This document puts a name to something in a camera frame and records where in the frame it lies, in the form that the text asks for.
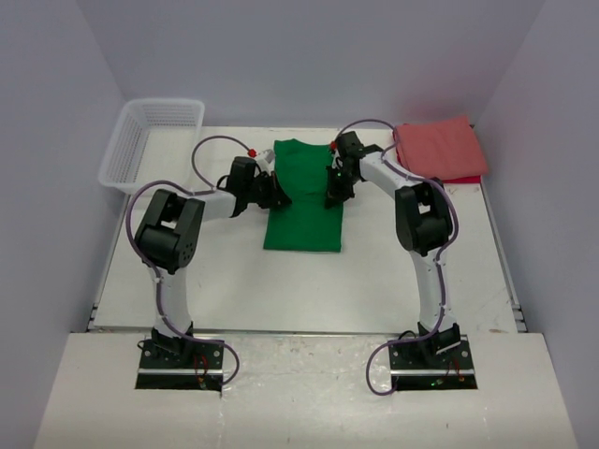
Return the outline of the green t shirt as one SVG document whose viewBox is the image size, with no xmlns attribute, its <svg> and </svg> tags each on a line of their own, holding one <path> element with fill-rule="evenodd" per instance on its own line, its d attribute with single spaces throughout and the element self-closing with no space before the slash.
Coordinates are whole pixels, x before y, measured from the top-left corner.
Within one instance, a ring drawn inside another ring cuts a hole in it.
<svg viewBox="0 0 599 449">
<path fill-rule="evenodd" d="M 343 206 L 325 207 L 332 154 L 327 145 L 276 140 L 274 171 L 291 204 L 271 210 L 263 248 L 268 251 L 338 253 Z"/>
</svg>

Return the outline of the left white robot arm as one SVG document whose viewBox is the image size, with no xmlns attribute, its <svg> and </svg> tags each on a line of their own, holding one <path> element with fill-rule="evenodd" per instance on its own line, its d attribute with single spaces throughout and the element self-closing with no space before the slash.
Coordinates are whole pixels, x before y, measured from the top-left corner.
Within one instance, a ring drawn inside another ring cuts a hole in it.
<svg viewBox="0 0 599 449">
<path fill-rule="evenodd" d="M 291 204 L 272 168 L 274 152 L 238 156 L 231 163 L 225 184 L 191 192 L 172 181 L 152 181 L 133 197 L 154 189 L 136 231 L 126 212 L 125 229 L 134 252 L 152 274 L 156 319 L 152 342 L 173 367 L 188 365 L 195 354 L 193 320 L 186 298 L 186 269 L 193 260 L 203 223 L 235 218 L 249 205 L 280 209 Z"/>
</svg>

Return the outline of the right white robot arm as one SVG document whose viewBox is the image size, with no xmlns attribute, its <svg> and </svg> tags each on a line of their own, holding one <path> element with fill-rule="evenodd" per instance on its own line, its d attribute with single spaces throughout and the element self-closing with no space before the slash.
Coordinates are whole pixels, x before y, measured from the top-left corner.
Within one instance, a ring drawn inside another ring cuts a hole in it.
<svg viewBox="0 0 599 449">
<path fill-rule="evenodd" d="M 419 293 L 417 355 L 427 367 L 441 366 L 460 342 L 446 285 L 446 250 L 455 238 L 455 210 L 440 181 L 393 166 L 381 147 L 366 146 L 356 132 L 331 144 L 324 206 L 332 209 L 355 196 L 359 181 L 370 182 L 394 204 L 396 236 L 412 258 Z"/>
</svg>

